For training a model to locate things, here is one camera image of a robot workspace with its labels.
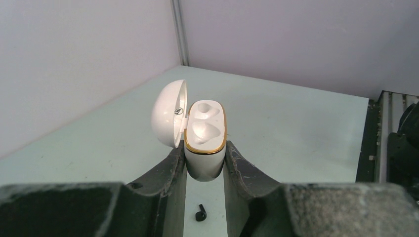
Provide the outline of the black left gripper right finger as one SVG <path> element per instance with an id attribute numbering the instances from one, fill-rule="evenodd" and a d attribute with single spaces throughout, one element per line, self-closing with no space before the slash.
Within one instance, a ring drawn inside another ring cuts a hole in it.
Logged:
<path id="1" fill-rule="evenodd" d="M 230 237 L 416 237 L 419 207 L 395 184 L 280 183 L 231 141 L 223 170 Z"/>

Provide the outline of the white earbud charging case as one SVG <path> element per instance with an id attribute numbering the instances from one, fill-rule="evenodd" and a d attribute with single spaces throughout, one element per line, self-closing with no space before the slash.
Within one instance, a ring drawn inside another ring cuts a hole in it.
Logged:
<path id="1" fill-rule="evenodd" d="M 187 84 L 176 80 L 167 84 L 153 106 L 151 127 L 164 145 L 184 144 L 190 176 L 200 182 L 216 179 L 226 153 L 227 118 L 222 104 L 200 100 L 187 106 Z"/>

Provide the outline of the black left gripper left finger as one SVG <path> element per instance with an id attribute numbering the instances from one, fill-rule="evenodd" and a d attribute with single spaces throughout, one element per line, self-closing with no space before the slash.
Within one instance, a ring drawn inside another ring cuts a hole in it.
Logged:
<path id="1" fill-rule="evenodd" d="M 15 184 L 0 189 L 3 237 L 181 237 L 184 145 L 128 184 Z"/>

